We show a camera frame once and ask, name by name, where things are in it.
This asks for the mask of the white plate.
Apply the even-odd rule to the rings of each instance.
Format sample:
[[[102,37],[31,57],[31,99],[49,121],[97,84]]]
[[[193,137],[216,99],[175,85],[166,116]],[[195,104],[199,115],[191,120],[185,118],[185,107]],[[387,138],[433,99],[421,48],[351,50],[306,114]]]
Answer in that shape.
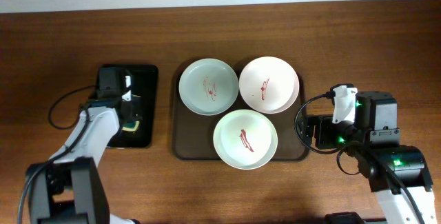
[[[235,110],[216,124],[213,145],[226,164],[240,170],[254,170],[273,158],[278,135],[272,122],[263,114]]]

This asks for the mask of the yellow green sponge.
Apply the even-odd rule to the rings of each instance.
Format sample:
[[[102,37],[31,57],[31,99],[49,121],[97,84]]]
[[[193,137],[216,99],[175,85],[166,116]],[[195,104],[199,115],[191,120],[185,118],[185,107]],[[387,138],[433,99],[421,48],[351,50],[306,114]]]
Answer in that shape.
[[[122,127],[122,131],[135,132],[138,130],[139,125],[140,125],[140,121],[133,121],[133,122],[125,123]]]

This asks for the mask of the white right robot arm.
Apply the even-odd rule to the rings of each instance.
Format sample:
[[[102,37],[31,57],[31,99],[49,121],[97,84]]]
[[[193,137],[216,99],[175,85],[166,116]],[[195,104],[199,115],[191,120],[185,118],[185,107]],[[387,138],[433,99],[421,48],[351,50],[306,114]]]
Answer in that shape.
[[[392,94],[360,92],[336,85],[320,98],[333,103],[331,115],[304,115],[294,131],[317,154],[343,154],[357,160],[386,223],[436,223],[433,181],[423,153],[400,142],[398,104]]]

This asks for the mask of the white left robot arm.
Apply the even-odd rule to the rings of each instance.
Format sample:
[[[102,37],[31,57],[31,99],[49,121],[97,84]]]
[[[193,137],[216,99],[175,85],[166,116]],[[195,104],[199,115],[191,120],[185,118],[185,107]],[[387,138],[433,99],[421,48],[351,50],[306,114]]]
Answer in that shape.
[[[132,94],[134,77],[124,67],[100,68],[91,98],[81,106],[74,129],[46,162],[31,165],[17,221],[28,206],[31,223],[130,223],[110,213],[97,166],[110,140],[139,129],[141,98]]]

